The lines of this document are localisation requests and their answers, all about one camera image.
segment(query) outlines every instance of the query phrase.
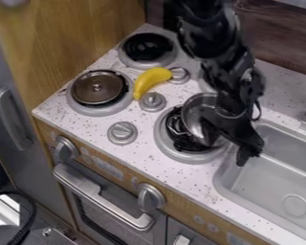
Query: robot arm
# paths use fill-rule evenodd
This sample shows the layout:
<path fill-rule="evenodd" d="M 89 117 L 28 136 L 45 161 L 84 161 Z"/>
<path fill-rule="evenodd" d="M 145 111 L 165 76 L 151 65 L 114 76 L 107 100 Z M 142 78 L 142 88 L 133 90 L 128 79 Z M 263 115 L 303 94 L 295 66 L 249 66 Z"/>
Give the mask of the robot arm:
<path fill-rule="evenodd" d="M 207 146 L 223 135 L 239 146 L 237 165 L 259 156 L 264 142 L 251 126 L 253 108 L 265 82 L 244 45 L 238 21 L 227 0 L 169 0 L 179 20 L 184 51 L 201 60 L 205 81 L 216 91 L 213 108 L 202 111 Z"/>

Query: banana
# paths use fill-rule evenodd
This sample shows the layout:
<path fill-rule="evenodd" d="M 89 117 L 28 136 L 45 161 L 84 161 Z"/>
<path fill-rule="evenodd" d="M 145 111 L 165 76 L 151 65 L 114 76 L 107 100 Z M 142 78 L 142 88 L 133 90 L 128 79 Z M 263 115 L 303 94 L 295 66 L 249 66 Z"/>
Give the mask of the banana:
<path fill-rule="evenodd" d="M 162 67 L 155 67 L 140 74 L 134 85 L 133 97 L 139 100 L 154 85 L 170 80 L 172 73 Z"/>

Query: gray sink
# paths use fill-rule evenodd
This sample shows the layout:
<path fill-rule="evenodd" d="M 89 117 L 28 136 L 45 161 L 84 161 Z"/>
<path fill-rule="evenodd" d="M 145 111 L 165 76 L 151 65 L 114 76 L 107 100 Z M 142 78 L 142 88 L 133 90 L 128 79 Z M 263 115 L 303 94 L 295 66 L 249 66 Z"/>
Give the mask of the gray sink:
<path fill-rule="evenodd" d="M 306 239 L 306 137 L 271 124 L 256 130 L 265 140 L 260 158 L 244 167 L 227 161 L 214 175 L 216 190 Z"/>

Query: speckled countertop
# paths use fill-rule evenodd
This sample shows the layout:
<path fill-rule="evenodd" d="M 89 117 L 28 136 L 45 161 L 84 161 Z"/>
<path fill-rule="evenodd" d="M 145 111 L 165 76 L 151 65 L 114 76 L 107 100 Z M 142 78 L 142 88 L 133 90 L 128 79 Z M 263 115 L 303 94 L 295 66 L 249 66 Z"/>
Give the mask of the speckled countertop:
<path fill-rule="evenodd" d="M 163 33 L 174 38 L 172 33 L 147 24 L 141 26 L 137 32 Z M 195 80 L 199 69 L 197 61 L 187 58 L 180 51 L 177 60 L 168 67 L 172 66 L 186 67 L 191 71 L 192 79 L 183 85 L 166 82 L 153 89 L 165 95 L 167 108 L 181 104 L 200 92 Z M 263 119 L 299 131 L 299 119 L 306 110 L 306 76 L 259 60 L 257 66 L 268 82 L 266 95 L 261 101 L 264 107 Z M 86 70 L 97 68 L 119 70 L 133 79 L 141 73 L 120 63 L 115 49 Z M 139 108 L 138 102 L 133 101 L 125 110 L 113 116 L 82 116 L 67 104 L 67 85 L 68 83 L 36 107 L 33 115 L 268 242 L 284 245 L 306 244 L 306 240 L 221 196 L 212 184 L 212 177 L 222 164 L 220 160 L 192 166 L 178 163 L 162 154 L 153 138 L 154 122 L 162 112 L 144 112 Z M 139 137 L 133 144 L 117 146 L 108 141 L 108 127 L 120 121 L 132 122 L 138 127 Z"/>

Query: floor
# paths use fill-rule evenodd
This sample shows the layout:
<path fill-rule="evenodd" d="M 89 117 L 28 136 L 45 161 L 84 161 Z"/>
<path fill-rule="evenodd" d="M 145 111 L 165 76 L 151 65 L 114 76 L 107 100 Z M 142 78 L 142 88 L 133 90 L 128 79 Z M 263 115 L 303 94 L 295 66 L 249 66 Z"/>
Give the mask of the floor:
<path fill-rule="evenodd" d="M 6 185 L 3 187 L 3 189 L 12 189 L 11 185 Z M 4 201 L 1 202 L 2 206 L 2 212 L 4 212 L 7 216 L 7 209 L 4 208 L 5 205 L 9 204 L 9 206 L 13 207 L 15 209 L 16 207 L 19 209 L 19 214 L 17 215 L 17 218 L 13 217 L 13 212 L 12 215 L 8 215 L 9 218 L 5 219 L 4 215 L 0 216 L 0 225 L 3 225 L 5 223 L 11 223 L 14 224 L 17 222 L 20 225 L 23 225 L 24 222 L 28 219 L 30 215 L 30 205 L 26 200 L 24 200 L 22 197 L 19 196 L 11 196 L 11 198 L 4 198 Z M 73 240 L 75 244 L 78 245 L 95 245 L 95 243 L 89 241 L 85 237 L 81 236 L 80 234 L 77 234 L 75 231 L 67 227 L 63 222 L 59 221 L 57 218 L 55 218 L 52 214 L 48 213 L 45 211 L 43 208 L 40 206 L 37 206 L 37 214 L 36 214 L 36 219 L 33 223 L 32 230 L 38 233 L 39 230 L 43 230 L 43 233 L 47 231 L 47 229 L 56 229 L 60 233 L 66 235 L 68 238 Z"/>

